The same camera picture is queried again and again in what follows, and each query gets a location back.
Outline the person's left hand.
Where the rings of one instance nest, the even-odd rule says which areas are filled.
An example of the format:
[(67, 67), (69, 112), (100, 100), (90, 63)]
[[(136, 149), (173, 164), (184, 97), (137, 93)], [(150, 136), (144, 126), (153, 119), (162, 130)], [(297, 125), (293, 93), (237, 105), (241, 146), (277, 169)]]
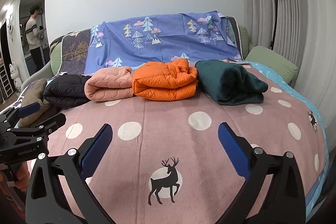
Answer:
[[(18, 189), (20, 189), (22, 192), (27, 192), (27, 188), (29, 185), (29, 179), (30, 179), (30, 173), (29, 173), (28, 164), (26, 161), (21, 163), (21, 166), (17, 169), (15, 176), (17, 178), (15, 182), (15, 186)], [(6, 196), (10, 195), (9, 191), (4, 188), (2, 173), (1, 173), (1, 191), (3, 191), (3, 193)]]

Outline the pink sleeve left forearm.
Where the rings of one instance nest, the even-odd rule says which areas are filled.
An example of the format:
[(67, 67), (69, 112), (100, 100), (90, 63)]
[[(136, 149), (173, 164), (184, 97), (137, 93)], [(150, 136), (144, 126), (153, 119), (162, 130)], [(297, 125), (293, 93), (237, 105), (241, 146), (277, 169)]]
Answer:
[(26, 223), (26, 192), (1, 182), (1, 223)]

